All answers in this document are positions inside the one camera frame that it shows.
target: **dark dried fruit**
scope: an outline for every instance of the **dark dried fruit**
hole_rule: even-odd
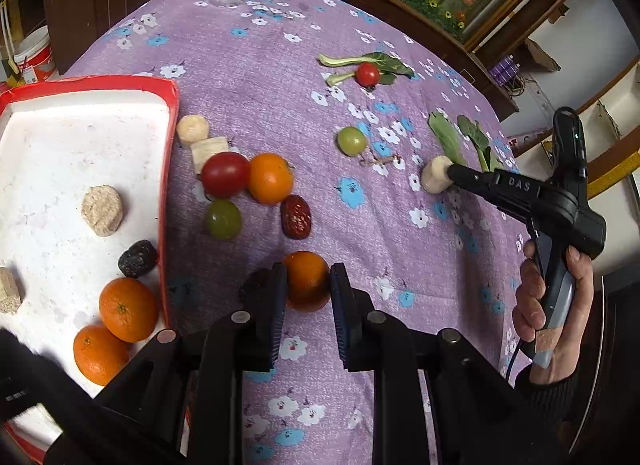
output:
[[[311,210],[297,194],[287,196],[280,205],[282,231],[287,238],[305,239],[311,233]]]
[[[138,279],[156,266],[158,253],[148,239],[136,241],[118,259],[118,268],[126,277]]]

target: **wall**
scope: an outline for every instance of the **wall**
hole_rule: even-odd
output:
[[[638,54],[631,33],[611,0],[567,0],[569,12],[555,24],[545,21],[530,38],[536,41],[562,70],[533,74],[552,108],[579,108],[602,90]],[[504,133],[514,136],[551,125],[527,88],[515,99],[520,112],[503,123]]]

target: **black cloth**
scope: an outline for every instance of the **black cloth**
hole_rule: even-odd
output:
[[[560,382],[549,385],[532,384],[529,381],[531,365],[516,377],[515,389],[528,402],[533,411],[555,432],[564,419],[574,399],[578,383],[578,370]]]

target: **table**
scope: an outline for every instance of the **table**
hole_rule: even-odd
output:
[[[353,80],[326,86],[334,70],[320,66],[318,54],[374,50],[401,58],[415,76],[372,94]],[[238,309],[238,288],[251,271],[309,250],[330,265],[343,261],[375,307],[410,328],[455,327],[505,372],[517,341],[510,312],[526,230],[466,192],[431,196],[420,188],[424,162],[442,154],[428,113],[479,121],[505,165],[514,159],[485,98],[427,48],[339,0],[244,0],[235,8],[153,0],[67,76],[96,73],[174,79],[181,115],[203,114],[211,136],[225,135],[243,155],[282,155],[294,166],[294,192],[312,209],[312,235],[294,241],[282,233],[278,207],[239,196],[241,234],[215,241],[203,228],[207,200],[191,155],[176,145],[166,223],[172,327],[206,328]],[[342,155],[334,139],[348,125],[366,132],[378,156],[398,158],[364,167]],[[460,140],[478,169],[473,146]],[[246,459],[370,463],[372,400],[372,373],[342,369],[331,305],[314,314],[287,310],[276,368],[244,379]]]

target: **cable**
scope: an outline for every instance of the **cable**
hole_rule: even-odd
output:
[[[511,376],[511,368],[513,368],[513,363],[516,362],[516,355],[518,354],[518,351],[520,351],[520,348],[522,348],[522,339],[518,341],[516,350],[513,352],[513,355],[511,355],[511,360],[509,360],[509,365],[507,366],[507,372],[504,376],[504,379],[507,382],[509,382],[509,377]]]

